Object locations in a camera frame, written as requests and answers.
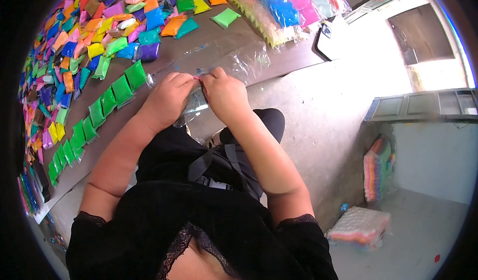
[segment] hand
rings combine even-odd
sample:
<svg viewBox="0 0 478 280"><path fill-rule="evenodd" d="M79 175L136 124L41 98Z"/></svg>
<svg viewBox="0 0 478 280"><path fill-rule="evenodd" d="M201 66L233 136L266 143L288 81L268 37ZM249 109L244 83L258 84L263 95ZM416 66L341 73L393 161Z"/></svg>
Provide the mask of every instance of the hand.
<svg viewBox="0 0 478 280"><path fill-rule="evenodd" d="M217 67L200 77L204 94L214 114L228 127L240 124L254 112L247 100L244 84Z"/></svg>
<svg viewBox="0 0 478 280"><path fill-rule="evenodd" d="M198 80L185 73L170 73L149 94L137 116L155 134L173 124L186 107L189 92Z"/></svg>

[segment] black lace trim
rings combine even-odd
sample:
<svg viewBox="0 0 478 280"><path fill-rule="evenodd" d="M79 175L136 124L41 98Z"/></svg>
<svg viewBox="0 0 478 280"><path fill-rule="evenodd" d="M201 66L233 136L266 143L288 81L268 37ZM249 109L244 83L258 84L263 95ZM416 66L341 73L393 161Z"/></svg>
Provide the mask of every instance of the black lace trim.
<svg viewBox="0 0 478 280"><path fill-rule="evenodd" d="M90 222L95 223L96 226L98 226L98 227L106 225L106 221L102 217L90 215L90 214L88 214L87 212L84 212L84 211L80 211L78 213L78 216L76 216L76 218L74 218L73 220L74 221L76 221L76 220L88 220Z"/></svg>
<svg viewBox="0 0 478 280"><path fill-rule="evenodd" d="M288 225L293 225L293 224L299 224L299 223L304 223L304 222L310 222L310 223L315 223L319 225L317 220L314 218L313 215L311 214L305 214L300 217L296 218L290 218L290 219L285 219L282 220L279 225L277 226L277 230L280 230L281 228L288 226Z"/></svg>
<svg viewBox="0 0 478 280"><path fill-rule="evenodd" d="M187 222L169 247L166 253L166 259L159 268L157 275L158 280L166 280L166 275L171 270L174 262L189 247L189 243L193 237L202 250L210 253L219 261L226 274L232 278L238 278L236 272L231 268L228 261L223 257L221 252L218 251L216 246L214 246L207 234L199 227Z"/></svg>

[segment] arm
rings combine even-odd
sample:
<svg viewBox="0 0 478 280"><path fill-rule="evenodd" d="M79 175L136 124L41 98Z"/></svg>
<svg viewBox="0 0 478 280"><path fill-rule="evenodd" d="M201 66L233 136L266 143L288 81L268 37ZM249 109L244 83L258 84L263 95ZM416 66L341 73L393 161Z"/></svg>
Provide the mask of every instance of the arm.
<svg viewBox="0 0 478 280"><path fill-rule="evenodd" d="M216 68L201 78L214 113L244 149L275 223L304 214L314 215L302 177L284 149L250 109L241 81Z"/></svg>
<svg viewBox="0 0 478 280"><path fill-rule="evenodd" d="M190 74L171 73L152 90L140 111L119 131L94 166L80 211L111 220L141 152L157 133L176 121L196 85Z"/></svg>

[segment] black top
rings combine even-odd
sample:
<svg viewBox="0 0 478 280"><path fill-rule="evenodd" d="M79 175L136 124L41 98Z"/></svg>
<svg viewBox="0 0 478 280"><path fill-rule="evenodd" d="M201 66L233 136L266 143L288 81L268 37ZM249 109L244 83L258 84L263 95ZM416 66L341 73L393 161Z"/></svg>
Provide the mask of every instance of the black top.
<svg viewBox="0 0 478 280"><path fill-rule="evenodd" d="M191 237L237 279L337 279L311 215L282 221L247 194L196 183L146 181L113 219L81 212L71 228L71 279L165 279Z"/></svg>

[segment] shoe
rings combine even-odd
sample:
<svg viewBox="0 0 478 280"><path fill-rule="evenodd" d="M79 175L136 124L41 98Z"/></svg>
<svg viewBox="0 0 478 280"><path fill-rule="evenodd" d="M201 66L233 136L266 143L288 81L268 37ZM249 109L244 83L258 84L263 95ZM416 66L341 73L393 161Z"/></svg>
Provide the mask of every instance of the shoe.
<svg viewBox="0 0 478 280"><path fill-rule="evenodd" d="M219 135L221 134L222 130L224 130L224 128L220 129L219 131L217 131L216 133L214 133L211 138L209 138L207 141L206 141L206 147L207 148L214 148L214 147L217 147L219 145L222 145L222 142L219 138Z"/></svg>

